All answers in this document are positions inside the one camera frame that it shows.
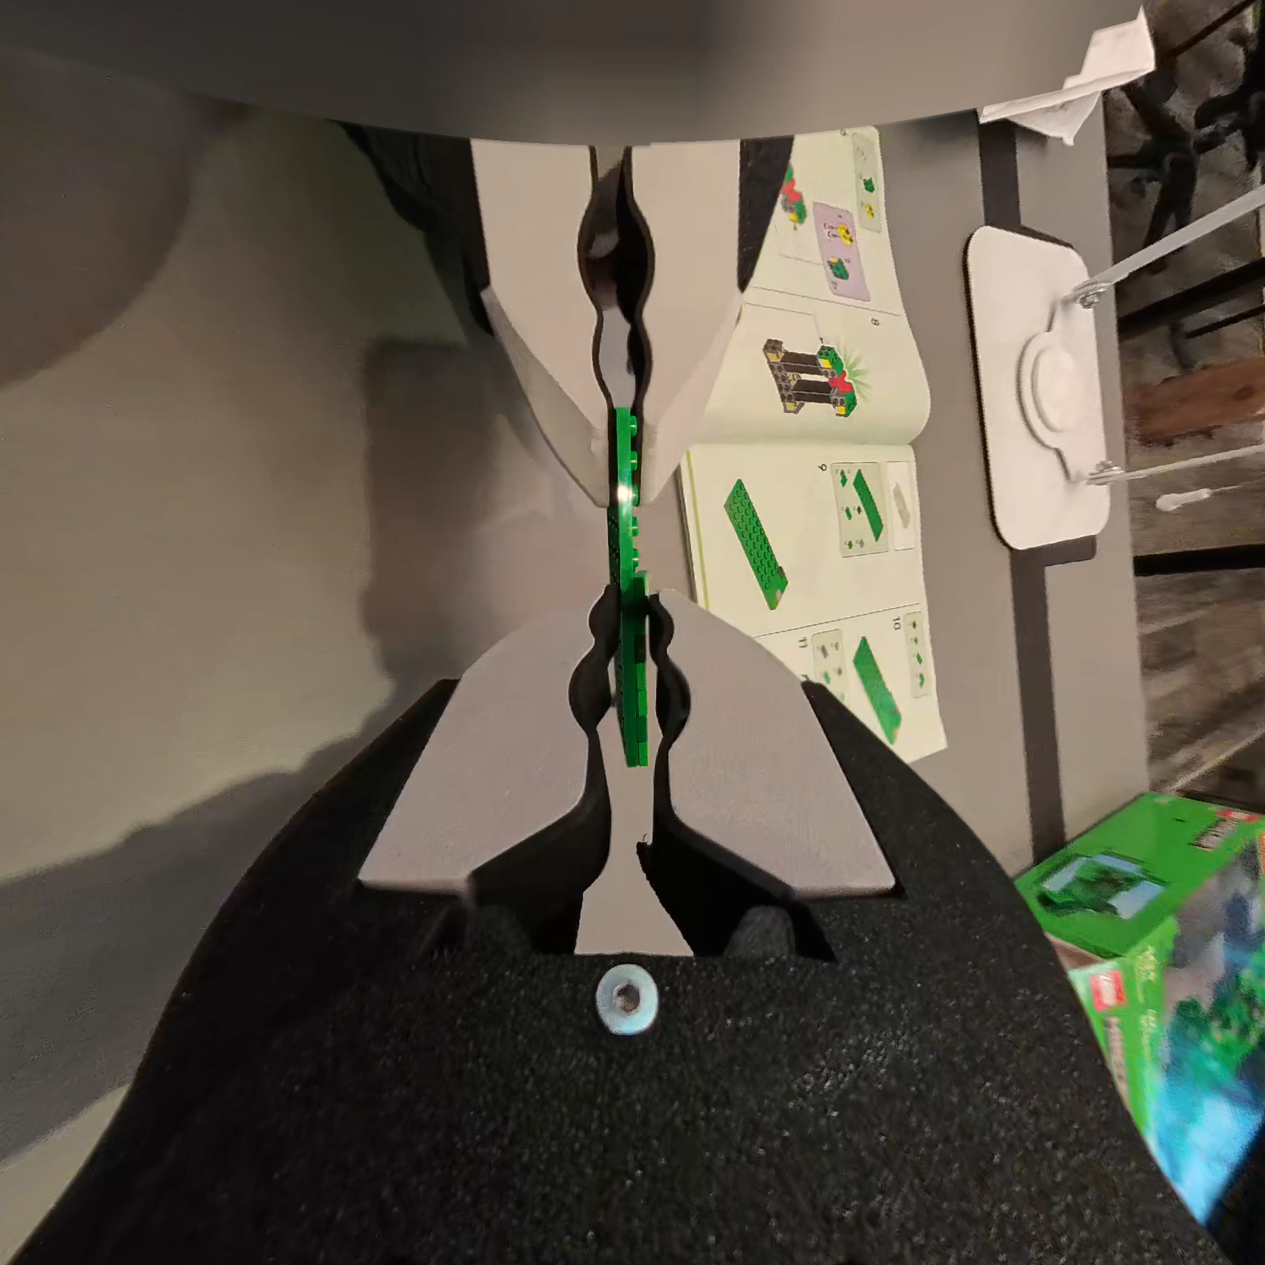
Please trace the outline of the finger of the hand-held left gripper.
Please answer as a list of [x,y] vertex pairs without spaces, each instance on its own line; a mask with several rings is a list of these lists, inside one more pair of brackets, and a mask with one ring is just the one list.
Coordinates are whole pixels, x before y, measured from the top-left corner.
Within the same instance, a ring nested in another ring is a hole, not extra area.
[[472,140],[470,155],[489,325],[544,443],[606,509],[610,404],[594,366],[602,319],[581,261],[594,189],[623,148]]
[[636,146],[630,198],[649,245],[638,309],[647,353],[640,469],[677,469],[706,411],[741,311],[738,142]]

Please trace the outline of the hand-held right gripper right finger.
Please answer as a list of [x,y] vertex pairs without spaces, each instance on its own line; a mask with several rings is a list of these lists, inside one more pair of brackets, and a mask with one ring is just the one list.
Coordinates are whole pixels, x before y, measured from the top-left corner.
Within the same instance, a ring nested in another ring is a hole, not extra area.
[[651,846],[800,904],[896,878],[802,680],[681,594],[649,601],[658,748]]

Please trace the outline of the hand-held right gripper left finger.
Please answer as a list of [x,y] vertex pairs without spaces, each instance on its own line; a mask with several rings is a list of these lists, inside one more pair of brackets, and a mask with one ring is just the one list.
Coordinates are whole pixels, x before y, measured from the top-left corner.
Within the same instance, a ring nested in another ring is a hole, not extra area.
[[598,729],[619,597],[547,614],[461,677],[359,884],[434,897],[583,897],[608,863]]

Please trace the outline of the green studded brick plate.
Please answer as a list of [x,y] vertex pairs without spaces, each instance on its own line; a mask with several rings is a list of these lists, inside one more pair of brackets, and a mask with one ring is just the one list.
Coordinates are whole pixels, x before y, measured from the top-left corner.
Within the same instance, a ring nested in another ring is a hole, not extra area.
[[647,590],[640,567],[640,462],[636,454],[638,421],[626,407],[610,415],[610,501],[608,564],[617,597],[617,645],[613,656],[613,709],[625,765],[649,765],[649,695],[645,682]]

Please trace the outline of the building instruction booklet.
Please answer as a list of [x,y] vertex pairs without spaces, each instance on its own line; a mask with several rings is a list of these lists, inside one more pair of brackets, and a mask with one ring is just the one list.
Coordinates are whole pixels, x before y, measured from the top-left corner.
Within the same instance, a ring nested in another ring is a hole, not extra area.
[[796,136],[677,469],[692,596],[907,763],[946,748],[913,454],[928,421],[879,133]]

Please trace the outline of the green brick set box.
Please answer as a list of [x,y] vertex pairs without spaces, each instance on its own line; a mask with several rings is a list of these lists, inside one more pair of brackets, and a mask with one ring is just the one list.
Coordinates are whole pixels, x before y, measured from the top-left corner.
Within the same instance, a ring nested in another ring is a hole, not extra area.
[[1263,1134],[1263,814],[1144,793],[1016,891],[1161,1174],[1216,1226]]

